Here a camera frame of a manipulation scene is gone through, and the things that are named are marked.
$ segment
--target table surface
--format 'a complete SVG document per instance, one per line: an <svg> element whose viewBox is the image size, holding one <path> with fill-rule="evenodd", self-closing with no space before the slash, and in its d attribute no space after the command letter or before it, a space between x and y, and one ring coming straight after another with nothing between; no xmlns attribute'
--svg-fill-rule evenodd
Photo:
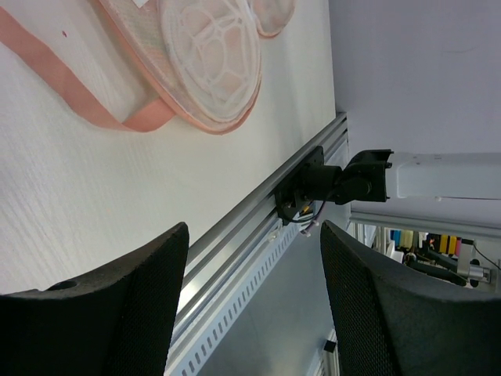
<svg viewBox="0 0 501 376"><path fill-rule="evenodd" d="M0 5L118 118L154 96L93 0ZM178 117L148 134L95 128L0 44L0 293L46 289L180 221L194 242L335 118L327 0L299 0L283 33L261 47L252 114L210 136Z"/></svg>

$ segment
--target gray floor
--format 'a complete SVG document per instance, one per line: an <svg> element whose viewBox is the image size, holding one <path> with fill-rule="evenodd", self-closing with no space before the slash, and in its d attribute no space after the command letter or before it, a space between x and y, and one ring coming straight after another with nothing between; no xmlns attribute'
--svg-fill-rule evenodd
<svg viewBox="0 0 501 376"><path fill-rule="evenodd" d="M328 204L323 219L346 228L348 213ZM199 374L304 376L332 327L317 228L292 243Z"/></svg>

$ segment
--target perforated white strip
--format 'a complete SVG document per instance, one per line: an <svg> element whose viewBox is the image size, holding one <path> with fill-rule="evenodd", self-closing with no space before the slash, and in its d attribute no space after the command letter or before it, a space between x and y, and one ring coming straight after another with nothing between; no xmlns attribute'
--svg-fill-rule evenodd
<svg viewBox="0 0 501 376"><path fill-rule="evenodd" d="M198 374L298 233L298 225L275 227L275 230L254 249L254 254L250 254L247 258L248 263L241 265L234 273L238 276L239 271L247 269L245 274L238 284L232 284L232 280L229 280L221 289L220 296L226 295L226 298L217 307L213 317L206 322L204 329L196 333L196 338L182 359L173 364L168 362L166 376Z"/></svg>

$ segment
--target gray wall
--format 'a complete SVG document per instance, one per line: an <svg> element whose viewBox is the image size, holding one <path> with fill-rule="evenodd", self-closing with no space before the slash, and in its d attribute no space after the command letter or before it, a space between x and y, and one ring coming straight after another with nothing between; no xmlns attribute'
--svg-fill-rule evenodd
<svg viewBox="0 0 501 376"><path fill-rule="evenodd" d="M351 155L501 152L500 0L329 4L337 109L348 112ZM501 201L397 199L353 209L501 226Z"/></svg>
<svg viewBox="0 0 501 376"><path fill-rule="evenodd" d="M346 226L348 209L327 205L324 219ZM316 228L296 238L199 374L304 376L332 328Z"/></svg>

